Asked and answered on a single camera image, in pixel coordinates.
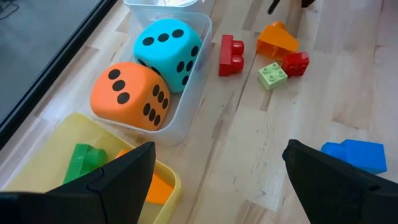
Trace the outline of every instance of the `cyan dice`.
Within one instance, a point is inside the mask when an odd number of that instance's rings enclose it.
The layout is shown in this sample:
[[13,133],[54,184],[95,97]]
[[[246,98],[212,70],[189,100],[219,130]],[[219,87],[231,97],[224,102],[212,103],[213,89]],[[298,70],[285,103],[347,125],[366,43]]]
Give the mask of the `cyan dice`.
[[134,43],[134,58],[166,81],[172,93],[184,90],[198,57],[201,40],[186,23],[162,19],[147,27]]

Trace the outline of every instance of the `red block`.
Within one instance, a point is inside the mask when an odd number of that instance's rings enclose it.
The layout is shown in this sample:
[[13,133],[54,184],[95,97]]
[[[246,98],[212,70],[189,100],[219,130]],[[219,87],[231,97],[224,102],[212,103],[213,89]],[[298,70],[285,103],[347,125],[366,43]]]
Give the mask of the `red block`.
[[309,63],[310,58],[307,52],[288,54],[282,61],[282,69],[289,78],[299,77],[304,74]]
[[243,69],[244,43],[241,40],[234,40],[232,35],[223,35],[220,49],[220,67],[218,75],[228,77]]

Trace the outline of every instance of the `light wood floor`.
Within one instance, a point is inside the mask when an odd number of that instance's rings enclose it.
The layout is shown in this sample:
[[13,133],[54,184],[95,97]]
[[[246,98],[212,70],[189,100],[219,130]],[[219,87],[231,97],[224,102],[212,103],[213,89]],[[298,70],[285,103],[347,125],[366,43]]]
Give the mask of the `light wood floor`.
[[[177,147],[157,146],[182,179],[170,223],[308,223],[281,158],[290,138],[316,149],[344,139],[381,142],[388,166],[381,176],[398,182],[398,1],[317,0],[300,10],[299,0],[283,0],[269,16],[270,3],[216,2],[213,64],[188,136]],[[114,6],[0,152],[0,184],[84,105],[93,75],[118,60],[128,12],[121,1]],[[286,22],[311,62],[302,78],[267,92],[256,76],[272,60],[256,55],[255,44],[275,20]],[[246,44],[240,75],[218,77],[222,34]]]

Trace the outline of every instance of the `light green lego brick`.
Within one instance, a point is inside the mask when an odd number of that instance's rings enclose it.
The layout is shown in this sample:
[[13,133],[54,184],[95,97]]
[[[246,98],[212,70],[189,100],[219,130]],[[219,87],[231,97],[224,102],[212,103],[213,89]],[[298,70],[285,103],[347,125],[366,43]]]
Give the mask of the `light green lego brick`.
[[287,81],[287,75],[278,65],[274,62],[259,70],[258,79],[266,90],[271,90]]

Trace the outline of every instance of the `orange dice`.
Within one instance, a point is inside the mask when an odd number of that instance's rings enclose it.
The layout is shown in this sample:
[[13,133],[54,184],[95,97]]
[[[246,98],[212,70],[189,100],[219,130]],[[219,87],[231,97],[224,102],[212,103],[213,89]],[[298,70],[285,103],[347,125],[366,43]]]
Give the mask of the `orange dice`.
[[94,85],[90,106],[100,118],[154,131],[162,124],[170,92],[162,77],[133,62],[105,70]]

